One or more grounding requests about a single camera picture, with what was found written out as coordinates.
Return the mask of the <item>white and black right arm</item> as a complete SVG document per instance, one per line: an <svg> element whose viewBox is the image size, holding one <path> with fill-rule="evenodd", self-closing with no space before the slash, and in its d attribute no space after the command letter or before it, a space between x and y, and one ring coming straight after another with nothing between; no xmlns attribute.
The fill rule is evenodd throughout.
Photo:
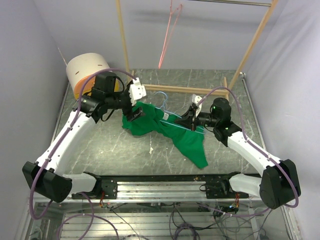
<svg viewBox="0 0 320 240"><path fill-rule="evenodd" d="M188 130L197 127L212 128L215 138L245 158L258 172L254 177L240 172L232 172L221 181L220 192L226 198L236 193L259 197L270 209L287 206L294 201L297 207L301 188L295 163L290 159L280 159L253 142L244 130L231 120L232 108L227 99L213 100L209 112L202 111L202 98L193 95L188 110L174 122Z"/></svg>

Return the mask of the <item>blue wire hanger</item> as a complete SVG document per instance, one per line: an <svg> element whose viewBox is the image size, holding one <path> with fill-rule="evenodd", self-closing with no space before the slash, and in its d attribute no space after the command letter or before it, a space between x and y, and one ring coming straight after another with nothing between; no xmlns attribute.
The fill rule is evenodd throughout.
<svg viewBox="0 0 320 240"><path fill-rule="evenodd" d="M180 115L176 114L175 112L168 111L168 110L166 109L166 108L167 108L167 101L168 101L169 97L168 97L168 95L167 95L165 92L163 92L163 91L157 91L157 92L155 93L155 95L156 95L156 94L162 94L162 95L164 95L164 97L165 97L165 99L164 99L163 102L162 102L162 105L161 105L160 107L156 107L156 109L162 110L162 111L164 112L164 116L165 116L165 117L176 116L177 118L181 118ZM187 130L187 131L192 131L192 130L189 130L189 129L181 126L181 125L175 124L174 122L169 123L169 121L168 121L167 119L162 120L162 122L167 123L167 124L169 124L169 125L171 125L171 126L180 128L180 129L184 129L184 130ZM202 126L198 126L198 127L196 128L196 130L195 130L195 131L192 131L192 132L195 132L195 133L204 135L204 134L205 134L204 131L205 131L205 130L204 130L204 128L203 128Z"/></svg>

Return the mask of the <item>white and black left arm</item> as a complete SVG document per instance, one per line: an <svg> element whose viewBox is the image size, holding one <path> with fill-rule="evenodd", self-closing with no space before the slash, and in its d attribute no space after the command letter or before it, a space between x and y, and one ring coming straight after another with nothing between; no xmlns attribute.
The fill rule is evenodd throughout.
<svg viewBox="0 0 320 240"><path fill-rule="evenodd" d="M142 108L134 107L147 95L145 86L138 77L127 72L131 81L122 91L116 92L117 72L117 68L105 68L89 75L56 139L35 162L24 164L22 172L30 188L31 201L35 193L56 203L81 192L91 199L101 196L103 180L100 176L90 172L67 175L65 171L78 143L109 110L122 110L129 122L142 116Z"/></svg>

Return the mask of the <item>green t shirt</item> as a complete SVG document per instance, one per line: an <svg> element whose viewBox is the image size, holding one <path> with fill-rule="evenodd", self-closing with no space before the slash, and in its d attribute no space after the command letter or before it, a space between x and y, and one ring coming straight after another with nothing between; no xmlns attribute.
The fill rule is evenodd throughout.
<svg viewBox="0 0 320 240"><path fill-rule="evenodd" d="M129 130L133 136L143 136L150 132L157 132L172 140L173 145L182 155L188 158L199 169L207 167L204 149L204 130L200 127L196 131L191 131L183 126L174 123L179 117L162 111L153 104L137 102L133 108L142 108L143 116L133 121L128 121L122 117L122 127Z"/></svg>

